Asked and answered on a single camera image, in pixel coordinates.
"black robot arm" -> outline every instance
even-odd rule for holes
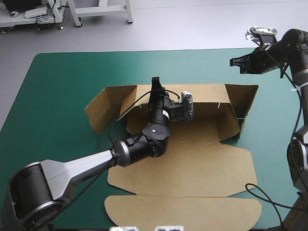
[[[246,37],[260,46],[251,54],[230,59],[231,66],[239,66],[241,74],[263,74],[288,64],[291,69],[292,83],[296,86],[303,110],[304,125],[296,131],[287,149],[293,185],[301,191],[293,207],[283,221],[288,231],[308,230],[308,32],[291,29],[280,41],[276,41],[277,31],[272,28],[250,27]],[[280,231],[273,227],[268,231]]]
[[[290,29],[278,42],[275,42],[276,38],[274,34],[264,35],[264,33],[259,32],[253,35],[255,38],[258,38],[263,49],[265,49],[280,66],[289,63],[292,74],[307,68],[308,32]],[[230,65],[239,66],[241,74],[263,74],[277,69],[277,65],[263,49],[257,47],[251,54],[239,58],[232,58],[230,59]]]
[[[35,231],[46,226],[73,200],[84,180],[119,165],[126,167],[167,149],[169,122],[193,118],[193,96],[184,91],[175,104],[159,82],[152,79],[148,124],[141,133],[115,142],[114,148],[69,162],[44,160],[25,166],[8,184],[1,211],[4,231]]]

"cardboard box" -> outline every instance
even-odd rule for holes
[[[244,191],[248,182],[257,184],[253,160],[249,151],[220,141],[241,131],[239,120],[245,120],[257,86],[162,85],[178,94],[192,93],[193,121],[170,123],[163,156],[109,170],[109,184],[136,195],[109,196],[108,216],[118,226],[138,226],[141,231],[158,225],[183,225],[188,231],[249,230],[260,217],[261,204],[227,197]],[[150,89],[151,85],[103,89],[86,108],[96,134]],[[145,127],[148,100],[149,95],[126,114],[131,134]]]

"black cable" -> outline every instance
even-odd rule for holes
[[[267,202],[267,203],[271,203],[271,204],[274,204],[274,205],[276,205],[276,206],[280,206],[280,207],[283,207],[283,208],[288,208],[288,209],[298,210],[298,211],[304,211],[304,212],[306,211],[306,210],[303,209],[303,208],[296,208],[296,207],[292,207],[292,206],[282,205],[282,204],[279,204],[279,203],[274,202],[274,201],[272,201],[272,200],[267,200],[267,199],[265,199],[265,198],[263,198],[263,197],[261,197],[261,196],[258,196],[257,194],[255,194],[255,193],[253,193],[252,191],[250,191],[250,189],[248,188],[249,185],[256,187],[257,189],[259,189],[260,191],[262,191],[263,194],[264,194],[264,191],[261,190],[261,188],[260,188],[259,186],[255,185],[255,184],[253,184],[253,183],[247,183],[247,184],[245,185],[245,188],[246,188],[247,192],[249,192],[251,195],[253,195],[253,196],[256,197],[256,198],[259,198],[259,199],[262,200],[262,201],[265,201],[265,202]]]
[[[273,202],[273,201],[271,200],[271,198],[270,198],[260,187],[256,186],[255,184],[247,183],[247,184],[245,185],[245,188],[246,188],[246,190],[247,190],[250,194],[252,194],[253,196],[255,196],[255,197],[257,197],[257,198],[259,198],[259,199],[261,199],[261,200],[265,200],[265,201],[266,201],[266,199],[264,199],[264,198],[262,198],[262,197],[260,197],[260,196],[258,196],[258,195],[256,195],[256,194],[254,194],[253,192],[251,192],[251,191],[248,189],[248,185],[255,186],[257,189],[259,189],[259,190],[268,198],[268,202],[271,203],[272,206],[274,207],[274,209],[276,210],[276,213],[277,213],[277,215],[278,215],[279,222],[280,222],[280,228],[281,228],[281,230],[283,231],[283,230],[284,230],[284,225],[283,225],[283,222],[282,222],[281,215],[280,215],[280,213],[279,213],[279,211],[278,211],[278,209],[277,209],[277,207],[276,207],[276,203]]]
[[[273,62],[278,66],[278,68],[281,70],[281,72],[288,78],[288,80],[290,81],[290,83],[292,84],[292,86],[297,89],[296,85],[293,83],[293,81],[291,80],[290,76],[286,73],[286,69],[282,69],[281,66],[279,66],[279,64],[276,62],[276,60],[267,52],[267,50],[265,50],[260,44],[258,44],[257,42],[253,41],[256,45],[258,45],[262,51],[264,51],[266,53],[266,55],[271,59],[273,60]],[[295,126],[294,126],[294,129],[293,129],[293,132],[292,132],[292,136],[291,136],[291,140],[290,140],[290,147],[291,147],[291,156],[292,156],[292,161],[294,163],[294,166],[296,168],[296,171],[298,173],[298,176],[300,178],[300,180],[302,181],[304,187],[305,187],[305,190],[308,192],[308,187],[307,185],[305,184],[302,176],[301,176],[301,173],[299,171],[299,168],[296,164],[296,161],[295,161],[295,158],[294,158],[294,153],[293,153],[293,145],[292,145],[292,141],[294,139],[294,136],[295,136],[295,133],[296,133],[296,130],[297,130],[297,126],[298,126],[298,123],[299,123],[299,120],[300,120],[300,116],[302,114],[302,108],[303,108],[303,102],[302,102],[302,97],[300,95],[300,92],[299,90],[297,89],[297,95],[298,95],[298,99],[299,99],[299,111],[298,111],[298,115],[297,115],[297,119],[296,119],[296,123],[295,123]]]
[[[119,117],[117,119],[114,119],[108,129],[108,139],[111,141],[112,143],[112,147],[113,149],[115,149],[115,143],[113,141],[113,139],[111,138],[110,136],[110,130],[113,128],[113,126],[122,118],[123,115],[125,115],[125,113],[130,109],[132,108],[139,100],[141,100],[144,96],[146,96],[147,94],[151,93],[151,92],[155,92],[155,91],[167,91],[167,92],[170,92],[172,94],[175,94],[177,96],[178,99],[180,99],[180,96],[175,93],[174,91],[171,91],[171,90],[163,90],[163,89],[155,89],[155,90],[150,90],[146,93],[144,93],[141,97],[139,97],[139,99],[137,99],[134,103],[132,103],[124,112],[122,112]]]

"cardboard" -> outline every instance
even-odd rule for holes
[[[109,196],[105,207],[115,224],[138,225],[140,231],[154,231],[159,225],[182,225],[186,231],[247,231],[262,209],[250,199],[144,195]]]
[[[257,184],[251,154],[220,141],[241,131],[257,86],[163,86],[177,94],[183,90],[192,93],[193,121],[170,123],[171,135],[163,156],[109,170],[111,185],[136,194],[108,197],[105,207],[109,217],[117,225],[139,226],[142,231],[152,231],[158,225],[184,225],[189,231],[250,229],[260,217],[260,203],[226,197],[244,191],[248,182]],[[151,85],[103,89],[86,108],[96,134],[150,89]],[[125,114],[131,134],[145,127],[148,100],[149,95]]]

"black cylinder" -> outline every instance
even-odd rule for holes
[[[136,163],[137,161],[148,157],[152,152],[151,147],[148,145],[148,142],[143,135],[141,135],[138,141],[132,146],[128,146],[128,151],[130,164]]]
[[[169,118],[167,112],[164,112],[164,96],[156,96],[150,103],[149,123],[164,124],[169,126]]]
[[[293,77],[297,73],[308,69],[308,48],[306,45],[301,45],[301,47],[304,50],[295,52],[289,58],[289,65]]]
[[[40,165],[23,169],[15,176],[12,186],[16,208],[21,218],[36,207],[52,201],[51,193]]]

